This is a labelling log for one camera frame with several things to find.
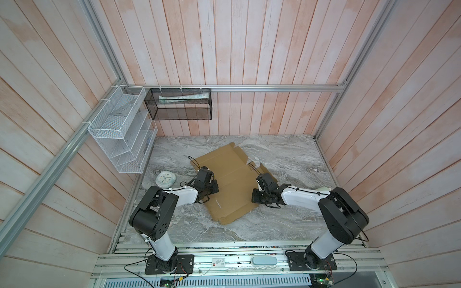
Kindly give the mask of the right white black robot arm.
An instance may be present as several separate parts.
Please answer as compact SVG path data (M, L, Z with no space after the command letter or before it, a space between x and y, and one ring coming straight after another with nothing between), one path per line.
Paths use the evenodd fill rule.
M256 178L258 187L252 192L252 202L269 208L299 206L318 211L328 231L314 240L303 253L309 267L329 257L341 246L350 244L363 232L370 220L364 210L343 189L328 192L301 189L290 184L278 185L269 173Z

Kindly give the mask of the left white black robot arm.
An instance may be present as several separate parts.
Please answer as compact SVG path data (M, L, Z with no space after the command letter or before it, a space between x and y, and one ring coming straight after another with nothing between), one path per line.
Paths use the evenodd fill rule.
M176 254L176 247L167 233L175 209L188 204L204 204L216 193L218 183L214 173L203 166L181 188L165 190L151 186L133 210L129 224L150 245L157 259L168 262Z

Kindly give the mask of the brown cardboard box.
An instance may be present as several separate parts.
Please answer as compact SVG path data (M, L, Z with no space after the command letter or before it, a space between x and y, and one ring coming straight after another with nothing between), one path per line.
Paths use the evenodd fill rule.
M259 206L252 202L252 192L258 188L257 176L268 169L260 164L254 171L241 147L232 142L196 160L214 173L218 183L218 193L210 195L205 203L215 222L230 224Z

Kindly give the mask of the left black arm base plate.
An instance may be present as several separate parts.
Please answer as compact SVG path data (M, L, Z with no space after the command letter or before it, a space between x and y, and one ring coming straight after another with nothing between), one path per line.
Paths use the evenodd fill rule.
M160 275L160 274L192 274L194 267L193 254L180 254L173 256L170 260L161 260L152 255L147 258L145 268L146 275Z

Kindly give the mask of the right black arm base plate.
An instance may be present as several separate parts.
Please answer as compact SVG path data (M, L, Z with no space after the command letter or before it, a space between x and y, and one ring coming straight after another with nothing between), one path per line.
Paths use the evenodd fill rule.
M320 259L313 253L287 250L285 251L285 256L291 271L337 270L337 264L333 254L328 255L325 259Z

